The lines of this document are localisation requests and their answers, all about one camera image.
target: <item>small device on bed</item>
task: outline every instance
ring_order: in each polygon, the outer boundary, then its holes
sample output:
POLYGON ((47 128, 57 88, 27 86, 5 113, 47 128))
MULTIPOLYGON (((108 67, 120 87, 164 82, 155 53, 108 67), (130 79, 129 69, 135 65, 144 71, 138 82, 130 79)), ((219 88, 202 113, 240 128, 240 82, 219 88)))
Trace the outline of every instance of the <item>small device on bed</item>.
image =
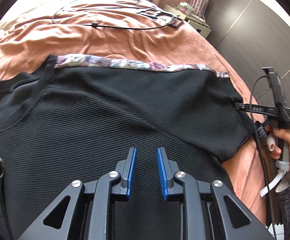
MULTIPOLYGON (((278 175, 269 183, 269 190, 271 190, 283 178, 285 172, 290 170, 290 152, 287 142, 283 139, 274 138, 272 133, 266 133, 264 127, 271 124, 272 127, 290 129, 290 108, 286 106, 284 89, 277 72, 272 67, 264 67, 262 70, 264 70, 269 87, 272 90, 275 107, 236 103, 235 108, 245 112, 266 115, 265 122, 262 124, 256 122, 260 141, 263 144, 267 143, 270 151, 272 151, 277 140, 277 145, 282 150, 280 158, 275 162, 275 166, 279 169, 278 175)), ((264 196, 267 192, 268 188, 265 187, 261 190, 261 196, 264 196)))

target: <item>black shirt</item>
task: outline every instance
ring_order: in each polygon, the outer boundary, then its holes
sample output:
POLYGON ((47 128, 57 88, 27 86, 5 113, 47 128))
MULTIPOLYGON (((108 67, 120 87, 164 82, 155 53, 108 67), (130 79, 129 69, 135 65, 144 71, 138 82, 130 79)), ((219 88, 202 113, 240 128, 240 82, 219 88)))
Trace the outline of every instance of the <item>black shirt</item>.
POLYGON ((54 68, 0 81, 0 196, 17 239, 75 179, 89 182, 137 148, 133 196, 116 205, 116 239, 178 239, 176 203, 160 191, 157 148, 196 179, 231 183, 221 163, 247 139, 252 122, 234 106, 229 78, 211 71, 162 73, 54 68))

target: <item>bed sheet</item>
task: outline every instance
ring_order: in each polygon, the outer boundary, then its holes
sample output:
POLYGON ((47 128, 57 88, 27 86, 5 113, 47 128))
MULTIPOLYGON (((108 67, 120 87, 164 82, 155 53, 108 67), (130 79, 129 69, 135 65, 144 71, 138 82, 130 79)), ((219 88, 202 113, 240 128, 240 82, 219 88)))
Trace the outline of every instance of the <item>bed sheet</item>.
MULTIPOLYGON (((159 26, 150 18, 135 13, 144 8, 157 7, 145 0, 140 0, 138 4, 135 0, 79 0, 72 7, 57 13, 56 24, 51 21, 55 10, 19 18, 11 28, 0 31, 0 80, 9 79, 22 71, 33 72, 49 54, 89 54, 166 65, 205 64, 218 72, 228 72, 243 102, 249 102, 250 91, 243 80, 214 47, 187 23, 177 29, 164 27, 150 31, 81 25, 97 21, 121 27, 159 26)), ((263 121, 260 115, 256 119, 263 121)), ((259 194, 264 187, 264 175, 255 147, 254 140, 248 140, 222 166, 229 174, 236 195, 265 223, 265 199, 259 194)))

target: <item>dark gray wardrobe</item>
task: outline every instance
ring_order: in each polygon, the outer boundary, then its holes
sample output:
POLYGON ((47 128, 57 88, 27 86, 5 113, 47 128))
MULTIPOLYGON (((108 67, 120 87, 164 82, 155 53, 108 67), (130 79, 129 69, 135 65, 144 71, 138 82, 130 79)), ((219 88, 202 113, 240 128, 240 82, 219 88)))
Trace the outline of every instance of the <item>dark gray wardrobe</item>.
MULTIPOLYGON (((262 67, 272 66, 283 77, 290 107, 290 27, 259 0, 210 0, 205 17, 212 29, 207 40, 247 86, 264 74, 262 67)), ((259 81, 254 97, 259 104, 274 104, 266 80, 259 81)))

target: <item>metal screw head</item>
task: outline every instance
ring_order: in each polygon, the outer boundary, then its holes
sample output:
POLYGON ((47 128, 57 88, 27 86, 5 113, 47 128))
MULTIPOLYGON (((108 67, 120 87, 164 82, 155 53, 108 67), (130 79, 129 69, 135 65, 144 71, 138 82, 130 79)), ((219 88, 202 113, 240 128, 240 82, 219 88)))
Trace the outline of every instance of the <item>metal screw head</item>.
POLYGON ((72 186, 73 187, 79 187, 81 185, 81 181, 80 180, 74 180, 73 182, 72 182, 72 186))
POLYGON ((111 178, 115 178, 115 177, 117 177, 118 175, 119 175, 118 171, 111 171, 111 172, 109 173, 109 177, 111 177, 111 178))
POLYGON ((221 182, 220 180, 214 180, 213 181, 213 185, 215 186, 215 187, 221 187, 221 186, 223 186, 223 182, 221 182))
POLYGON ((184 178, 185 175, 186 175, 186 173, 184 171, 178 171, 178 172, 176 172, 176 176, 178 178, 184 178))

